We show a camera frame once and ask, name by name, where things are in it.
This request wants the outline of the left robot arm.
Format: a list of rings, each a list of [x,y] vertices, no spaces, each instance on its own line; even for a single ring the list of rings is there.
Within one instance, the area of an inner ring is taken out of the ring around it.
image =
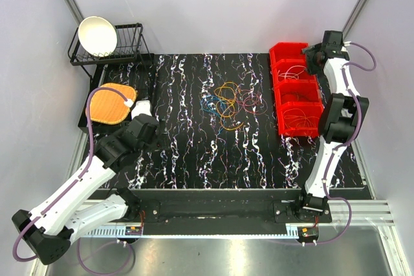
[[[128,189],[118,189],[78,210],[102,184],[132,165],[140,151],[159,147],[162,124],[152,115],[151,102],[136,102],[131,117],[125,127],[99,140],[79,169],[48,199],[12,216],[17,239],[24,240],[44,265],[56,262],[75,241],[110,221],[139,219],[140,199]]]

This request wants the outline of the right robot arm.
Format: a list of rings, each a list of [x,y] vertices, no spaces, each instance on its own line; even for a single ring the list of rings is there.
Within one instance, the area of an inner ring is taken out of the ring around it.
[[[368,69],[350,60],[343,33],[326,30],[321,43],[304,48],[307,68],[312,75],[327,78],[331,95],[318,124],[320,148],[314,167],[293,205],[293,215],[301,222],[311,222],[328,210],[329,186],[343,152],[357,138],[369,108],[369,99],[357,91],[350,73],[355,66]]]

